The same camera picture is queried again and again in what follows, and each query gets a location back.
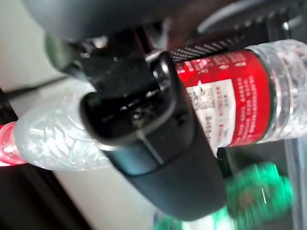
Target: white wall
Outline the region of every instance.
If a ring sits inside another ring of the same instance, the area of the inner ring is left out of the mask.
[[[0,0],[0,87],[5,91],[54,77],[43,50],[43,31],[20,0]],[[39,92],[14,100],[18,116]],[[97,230],[149,230],[154,207],[113,168],[57,172],[57,178]]]

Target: red bottle label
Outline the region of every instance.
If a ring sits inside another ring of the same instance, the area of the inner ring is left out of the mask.
[[[265,135],[269,78],[253,52],[187,61],[177,64],[177,72],[213,148],[253,144]]]

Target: plastic water bottle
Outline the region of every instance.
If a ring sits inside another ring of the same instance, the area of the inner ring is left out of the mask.
[[[212,149],[307,134],[307,45],[283,40],[180,63]]]
[[[53,171],[107,166],[107,158],[79,116],[81,97],[93,91],[91,84],[74,79],[61,82],[56,90],[51,87],[47,98],[38,101],[16,123],[0,129],[2,156],[17,159],[16,164],[26,161]]]

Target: green object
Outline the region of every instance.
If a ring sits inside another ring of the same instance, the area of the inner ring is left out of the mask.
[[[226,182],[227,212],[236,229],[248,230],[287,213],[293,203],[289,180],[276,165],[254,165]]]
[[[183,230],[182,222],[165,215],[159,219],[154,230]]]
[[[227,206],[211,215],[214,227],[206,226],[205,218],[197,224],[181,224],[163,216],[155,230],[252,230],[285,215],[293,203],[288,178],[280,176],[272,163],[253,165],[225,184]]]
[[[61,71],[74,60],[74,51],[67,42],[51,35],[45,36],[45,51],[50,64]]]

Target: white label section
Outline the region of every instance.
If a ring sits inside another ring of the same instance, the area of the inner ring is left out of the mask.
[[[232,81],[199,82],[186,89],[216,156],[217,148],[231,143],[235,131],[236,98]]]

